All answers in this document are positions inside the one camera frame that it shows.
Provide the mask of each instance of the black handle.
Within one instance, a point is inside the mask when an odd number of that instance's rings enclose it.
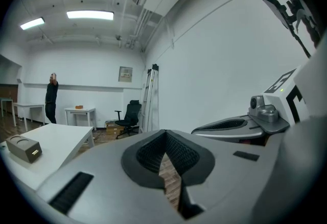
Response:
[[[122,111],[115,111],[115,112],[118,113],[118,120],[121,120],[121,115],[120,115],[120,113],[121,113]]]

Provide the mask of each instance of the wall trim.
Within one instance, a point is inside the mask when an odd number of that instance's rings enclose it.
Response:
[[[39,88],[46,89],[48,84],[34,84],[34,83],[24,83],[27,88]],[[123,92],[124,89],[128,90],[142,90],[142,88],[128,88],[128,87],[104,87],[104,86],[84,86],[84,85],[68,85],[60,84],[60,90],[75,90],[75,91],[111,91],[111,92]]]
[[[2,83],[0,83],[0,87],[14,87],[14,88],[18,88],[18,83],[17,84],[2,84]]]

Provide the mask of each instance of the black vent slot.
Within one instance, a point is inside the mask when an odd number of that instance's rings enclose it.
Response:
[[[192,133],[198,132],[198,131],[232,130],[232,129],[237,129],[237,128],[244,127],[246,125],[247,125],[247,121],[243,120],[243,119],[226,120],[226,121],[216,123],[214,125],[196,128],[195,130],[192,131]]]
[[[243,124],[244,120],[228,120],[216,125],[205,127],[206,129],[229,129],[234,127],[239,127]]]
[[[169,133],[167,133],[166,153],[180,176],[197,164],[200,159],[195,150]]]
[[[49,204],[61,213],[67,214],[93,177],[79,172]]]
[[[138,162],[149,171],[158,174],[162,158],[165,154],[166,138],[162,134],[158,138],[142,146],[136,154]]]
[[[250,161],[257,161],[258,158],[260,157],[257,154],[245,153],[245,152],[240,152],[240,151],[235,152],[233,155],[243,158],[243,159],[246,159],[246,160],[250,160]]]

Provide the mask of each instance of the cable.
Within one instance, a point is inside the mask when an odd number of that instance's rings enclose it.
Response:
[[[294,38],[296,39],[296,41],[298,41],[298,43],[302,46],[303,51],[305,52],[306,56],[307,56],[308,58],[310,58],[311,55],[310,55],[310,53],[308,52],[308,50],[306,49],[306,47],[304,46],[304,44],[302,43],[302,41],[300,40],[300,38],[299,38],[295,33],[293,33],[293,36],[294,36]]]

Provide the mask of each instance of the white desk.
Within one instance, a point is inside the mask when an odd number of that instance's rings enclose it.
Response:
[[[14,125],[16,127],[16,119],[15,119],[14,106],[16,106],[16,107],[22,107],[23,108],[22,110],[23,110],[23,116],[24,116],[25,130],[26,131],[28,131],[28,129],[27,129],[27,123],[26,123],[25,108],[42,108],[43,125],[45,125],[45,116],[44,116],[44,106],[45,106],[45,104],[20,104],[20,103],[13,103],[12,104],[12,115],[14,117]]]
[[[94,129],[97,130],[97,120],[96,120],[96,109],[95,108],[91,108],[91,109],[88,109],[88,108],[84,108],[84,109],[65,108],[66,124],[68,125],[68,113],[73,114],[76,126],[77,126],[76,115],[84,114],[84,115],[87,115],[87,123],[91,127],[91,120],[90,120],[91,112],[93,112]]]
[[[51,123],[22,134],[40,143],[42,155],[33,163],[13,155],[5,141],[0,143],[0,146],[6,146],[0,154],[10,172],[36,190],[47,177],[74,158],[86,139],[90,147],[94,146],[92,129]]]
[[[1,100],[1,115],[3,117],[4,116],[4,103],[3,102],[11,102],[11,105],[12,105],[12,99],[0,97],[0,100]]]

